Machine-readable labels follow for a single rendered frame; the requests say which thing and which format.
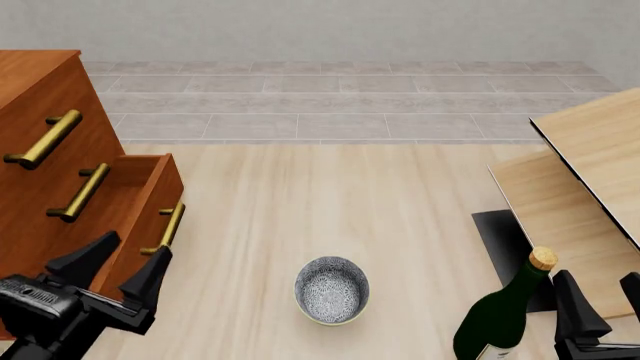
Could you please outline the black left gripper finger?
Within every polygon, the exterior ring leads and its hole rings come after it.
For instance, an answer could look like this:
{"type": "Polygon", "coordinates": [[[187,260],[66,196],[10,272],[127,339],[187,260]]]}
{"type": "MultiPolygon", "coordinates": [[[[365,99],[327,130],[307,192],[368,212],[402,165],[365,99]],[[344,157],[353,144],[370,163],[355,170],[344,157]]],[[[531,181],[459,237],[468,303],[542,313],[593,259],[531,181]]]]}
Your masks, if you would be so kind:
{"type": "Polygon", "coordinates": [[[161,247],[138,272],[119,287],[126,308],[135,311],[157,310],[161,284],[172,257],[170,248],[161,247]]]}
{"type": "Polygon", "coordinates": [[[45,266],[49,273],[47,279],[57,284],[88,290],[95,276],[119,247],[120,242],[117,232],[111,230],[70,254],[50,260],[45,266]]]}

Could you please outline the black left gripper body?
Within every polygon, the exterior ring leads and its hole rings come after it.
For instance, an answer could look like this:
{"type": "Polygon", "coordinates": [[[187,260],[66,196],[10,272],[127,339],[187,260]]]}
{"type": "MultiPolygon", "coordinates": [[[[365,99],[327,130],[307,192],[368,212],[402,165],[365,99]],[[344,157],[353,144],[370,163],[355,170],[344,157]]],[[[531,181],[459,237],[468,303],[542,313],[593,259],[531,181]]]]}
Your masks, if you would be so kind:
{"type": "Polygon", "coordinates": [[[136,305],[128,308],[124,302],[67,284],[63,279],[56,278],[54,275],[41,273],[38,275],[38,281],[78,298],[83,305],[82,312],[95,323],[106,328],[145,335],[155,321],[155,313],[149,309],[134,309],[136,305]]]}

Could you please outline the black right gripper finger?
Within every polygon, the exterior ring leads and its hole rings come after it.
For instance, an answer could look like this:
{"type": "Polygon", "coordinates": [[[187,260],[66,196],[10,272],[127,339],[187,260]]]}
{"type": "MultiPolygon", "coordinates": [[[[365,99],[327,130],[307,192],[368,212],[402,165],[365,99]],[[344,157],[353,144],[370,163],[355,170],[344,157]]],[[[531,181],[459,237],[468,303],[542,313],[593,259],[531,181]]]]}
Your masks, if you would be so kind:
{"type": "Polygon", "coordinates": [[[576,344],[599,344],[599,338],[612,332],[611,326],[600,317],[580,290],[568,270],[553,276],[556,294],[556,331],[554,340],[576,344]]]}
{"type": "Polygon", "coordinates": [[[630,272],[620,280],[622,290],[635,314],[640,314],[640,273],[630,272]]]}

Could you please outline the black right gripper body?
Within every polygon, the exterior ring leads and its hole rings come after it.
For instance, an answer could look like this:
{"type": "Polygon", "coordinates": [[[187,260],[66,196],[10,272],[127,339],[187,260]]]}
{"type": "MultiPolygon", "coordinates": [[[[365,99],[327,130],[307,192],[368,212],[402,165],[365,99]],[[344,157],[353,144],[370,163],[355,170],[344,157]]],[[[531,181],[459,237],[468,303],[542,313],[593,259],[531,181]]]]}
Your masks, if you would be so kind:
{"type": "Polygon", "coordinates": [[[640,360],[640,344],[601,343],[589,333],[556,335],[554,349],[559,360],[640,360]]]}

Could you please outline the wooden cabinet with drawers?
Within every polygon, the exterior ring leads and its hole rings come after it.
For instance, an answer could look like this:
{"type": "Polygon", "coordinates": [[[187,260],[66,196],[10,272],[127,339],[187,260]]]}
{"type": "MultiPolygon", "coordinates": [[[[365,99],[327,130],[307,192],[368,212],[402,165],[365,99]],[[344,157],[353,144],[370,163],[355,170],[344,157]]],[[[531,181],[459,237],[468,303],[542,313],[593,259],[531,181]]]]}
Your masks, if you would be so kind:
{"type": "Polygon", "coordinates": [[[145,248],[176,229],[171,155],[127,155],[75,50],[0,50],[0,278],[115,231],[90,290],[122,299],[145,248]]]}

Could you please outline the dark green corked bottle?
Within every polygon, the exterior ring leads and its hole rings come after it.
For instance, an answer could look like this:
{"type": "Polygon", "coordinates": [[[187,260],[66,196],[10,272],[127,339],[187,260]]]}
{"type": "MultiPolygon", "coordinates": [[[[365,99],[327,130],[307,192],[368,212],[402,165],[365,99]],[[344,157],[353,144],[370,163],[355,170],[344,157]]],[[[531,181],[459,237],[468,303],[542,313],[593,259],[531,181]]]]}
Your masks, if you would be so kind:
{"type": "Polygon", "coordinates": [[[523,337],[529,300],[557,262],[537,246],[509,284],[475,302],[454,335],[456,359],[507,360],[523,337]]]}

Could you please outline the pale wooden board rack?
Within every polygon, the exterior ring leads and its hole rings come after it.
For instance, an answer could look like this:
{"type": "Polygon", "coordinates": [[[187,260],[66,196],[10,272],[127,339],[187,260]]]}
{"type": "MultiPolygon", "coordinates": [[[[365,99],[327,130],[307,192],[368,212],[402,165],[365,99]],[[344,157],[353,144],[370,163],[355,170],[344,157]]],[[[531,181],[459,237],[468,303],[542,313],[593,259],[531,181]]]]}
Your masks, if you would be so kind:
{"type": "Polygon", "coordinates": [[[619,281],[640,273],[640,88],[530,124],[546,149],[490,166],[496,185],[601,317],[633,315],[619,281]]]}

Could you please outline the grey patterned bowl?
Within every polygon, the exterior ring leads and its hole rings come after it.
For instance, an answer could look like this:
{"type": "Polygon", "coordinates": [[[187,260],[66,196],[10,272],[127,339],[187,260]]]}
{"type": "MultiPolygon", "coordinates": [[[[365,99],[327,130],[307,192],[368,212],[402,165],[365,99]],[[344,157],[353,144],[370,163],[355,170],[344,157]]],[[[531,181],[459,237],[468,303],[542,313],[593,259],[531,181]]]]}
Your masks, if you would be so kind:
{"type": "Polygon", "coordinates": [[[298,272],[293,286],[300,311],[323,326],[342,326],[366,308],[370,284],[365,272],[343,257],[311,260],[298,272]]]}

